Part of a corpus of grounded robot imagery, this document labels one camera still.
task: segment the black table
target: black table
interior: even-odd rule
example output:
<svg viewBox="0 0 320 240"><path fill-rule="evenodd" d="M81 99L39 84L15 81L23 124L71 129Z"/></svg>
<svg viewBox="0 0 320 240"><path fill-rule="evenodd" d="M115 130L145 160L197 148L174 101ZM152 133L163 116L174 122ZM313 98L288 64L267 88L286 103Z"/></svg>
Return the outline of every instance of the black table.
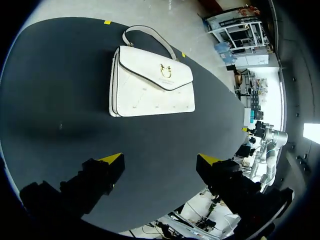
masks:
<svg viewBox="0 0 320 240"><path fill-rule="evenodd" d="M0 88L1 144L19 190L43 180L59 189L86 160L124 153L126 169L115 189L83 217L115 232L188 201L205 186L197 154L230 158L245 139L242 103L176 49L193 73L195 112L111 117L112 56L126 28L80 17L33 24L14 43ZM129 38L137 48L169 56L144 33Z"/></svg>

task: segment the light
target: light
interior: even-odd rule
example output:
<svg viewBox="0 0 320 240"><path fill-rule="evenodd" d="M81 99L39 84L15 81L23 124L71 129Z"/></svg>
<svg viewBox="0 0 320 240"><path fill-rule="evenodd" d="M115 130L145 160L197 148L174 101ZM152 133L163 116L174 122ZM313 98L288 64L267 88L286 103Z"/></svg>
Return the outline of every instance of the light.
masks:
<svg viewBox="0 0 320 240"><path fill-rule="evenodd" d="M303 126L303 137L320 144L320 124L305 123Z"/></svg>
<svg viewBox="0 0 320 240"><path fill-rule="evenodd" d="M284 130L284 122L285 122L285 96L284 96L284 86L282 85L282 81L280 82L280 91L281 91L281 127L280 131Z"/></svg>

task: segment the white handbag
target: white handbag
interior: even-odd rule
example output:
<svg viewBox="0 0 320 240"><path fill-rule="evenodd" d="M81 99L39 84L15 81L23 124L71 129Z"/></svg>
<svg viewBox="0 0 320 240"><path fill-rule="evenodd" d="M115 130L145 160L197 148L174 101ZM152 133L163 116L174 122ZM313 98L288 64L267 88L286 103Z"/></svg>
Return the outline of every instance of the white handbag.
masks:
<svg viewBox="0 0 320 240"><path fill-rule="evenodd" d="M142 31L154 37L172 59L134 48L126 33ZM169 45L150 27L135 25L122 35L128 46L114 53L109 92L112 117L133 117L193 112L195 97L191 69L179 62Z"/></svg>

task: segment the window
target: window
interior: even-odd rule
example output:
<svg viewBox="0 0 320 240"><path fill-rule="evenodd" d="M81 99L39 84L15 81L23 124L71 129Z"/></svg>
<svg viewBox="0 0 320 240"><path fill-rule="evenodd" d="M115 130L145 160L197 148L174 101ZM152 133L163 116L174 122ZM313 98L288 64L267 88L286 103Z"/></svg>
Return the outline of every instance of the window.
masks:
<svg viewBox="0 0 320 240"><path fill-rule="evenodd" d="M303 126L303 137L320 144L320 124L305 123Z"/></svg>

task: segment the handbag flap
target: handbag flap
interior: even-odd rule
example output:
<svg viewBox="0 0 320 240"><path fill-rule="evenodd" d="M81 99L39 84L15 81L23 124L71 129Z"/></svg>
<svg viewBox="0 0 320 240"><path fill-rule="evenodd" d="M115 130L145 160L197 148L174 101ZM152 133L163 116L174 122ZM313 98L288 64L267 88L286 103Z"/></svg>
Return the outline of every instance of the handbag flap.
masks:
<svg viewBox="0 0 320 240"><path fill-rule="evenodd" d="M194 79L187 65L131 46L119 47L119 63L167 91L180 88Z"/></svg>

